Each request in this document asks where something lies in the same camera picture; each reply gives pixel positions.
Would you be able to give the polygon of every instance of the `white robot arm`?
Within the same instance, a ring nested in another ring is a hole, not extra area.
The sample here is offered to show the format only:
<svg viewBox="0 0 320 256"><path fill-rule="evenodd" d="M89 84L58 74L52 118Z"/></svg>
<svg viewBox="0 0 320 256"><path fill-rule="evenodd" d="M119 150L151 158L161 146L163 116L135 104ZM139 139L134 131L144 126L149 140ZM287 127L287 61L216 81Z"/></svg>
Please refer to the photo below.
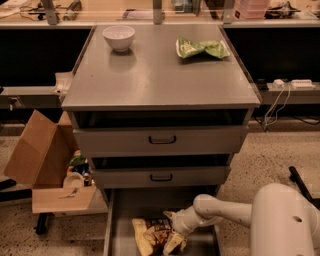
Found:
<svg viewBox="0 0 320 256"><path fill-rule="evenodd" d="M224 202L202 194L179 212L165 212L173 232L164 247L169 255L197 227L229 219L251 230L251 256L312 256L320 247L320 213L296 190L281 184L262 187L253 203Z"/></svg>

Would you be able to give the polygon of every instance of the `drawer handle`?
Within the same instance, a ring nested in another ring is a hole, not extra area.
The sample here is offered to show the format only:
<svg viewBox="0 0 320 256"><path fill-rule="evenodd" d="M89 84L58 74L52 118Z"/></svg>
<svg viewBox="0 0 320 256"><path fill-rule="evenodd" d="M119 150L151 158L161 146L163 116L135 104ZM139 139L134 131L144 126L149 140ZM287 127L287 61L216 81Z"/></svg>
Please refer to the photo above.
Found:
<svg viewBox="0 0 320 256"><path fill-rule="evenodd" d="M153 139L149 136L149 143L150 144L173 144L177 141L176 136L172 136L170 139Z"/></svg>
<svg viewBox="0 0 320 256"><path fill-rule="evenodd" d="M168 181L172 181L173 179L173 175L170 174L169 176L154 176L154 175L150 175L150 180L154 181L154 182L168 182Z"/></svg>

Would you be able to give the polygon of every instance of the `white bowl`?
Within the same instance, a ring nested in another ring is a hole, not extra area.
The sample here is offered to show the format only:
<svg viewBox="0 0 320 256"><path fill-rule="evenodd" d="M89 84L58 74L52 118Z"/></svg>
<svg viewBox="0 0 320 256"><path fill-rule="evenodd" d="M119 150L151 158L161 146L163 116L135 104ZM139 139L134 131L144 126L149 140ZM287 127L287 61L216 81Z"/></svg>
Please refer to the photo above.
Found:
<svg viewBox="0 0 320 256"><path fill-rule="evenodd" d="M129 26L111 26L104 29L102 34L113 50L124 52L131 46L135 30Z"/></svg>

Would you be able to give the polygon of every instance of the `cardboard box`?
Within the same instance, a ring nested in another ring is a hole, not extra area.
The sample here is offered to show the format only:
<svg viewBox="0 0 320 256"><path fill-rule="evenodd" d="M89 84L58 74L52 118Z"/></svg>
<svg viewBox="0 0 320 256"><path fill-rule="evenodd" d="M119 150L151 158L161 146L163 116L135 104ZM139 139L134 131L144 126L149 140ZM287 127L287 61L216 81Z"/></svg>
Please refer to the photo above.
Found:
<svg viewBox="0 0 320 256"><path fill-rule="evenodd" d="M58 124L34 111L5 168L5 175L32 189L32 212L57 216L105 213L108 211L96 186L62 188L68 163L78 145L71 122L63 113Z"/></svg>

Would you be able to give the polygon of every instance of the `speckled floor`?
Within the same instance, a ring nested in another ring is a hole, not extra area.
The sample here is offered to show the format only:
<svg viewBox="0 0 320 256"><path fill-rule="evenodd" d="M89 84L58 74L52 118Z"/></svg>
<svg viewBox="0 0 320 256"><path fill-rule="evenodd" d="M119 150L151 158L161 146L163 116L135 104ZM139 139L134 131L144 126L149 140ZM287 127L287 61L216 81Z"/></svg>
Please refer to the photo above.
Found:
<svg viewBox="0 0 320 256"><path fill-rule="evenodd" d="M312 196L320 197L320 125L279 121L267 133L255 121L249 126L218 198L251 203L259 188L272 182L297 188L289 180L289 166L297 168ZM0 128L0 180L6 178L1 174L22 129L21 125ZM50 217L49 231L41 236L34 231L37 218L31 212L31 199L0 203L0 255L102 255L106 214ZM224 256L250 255L248 229L228 220L219 229Z"/></svg>

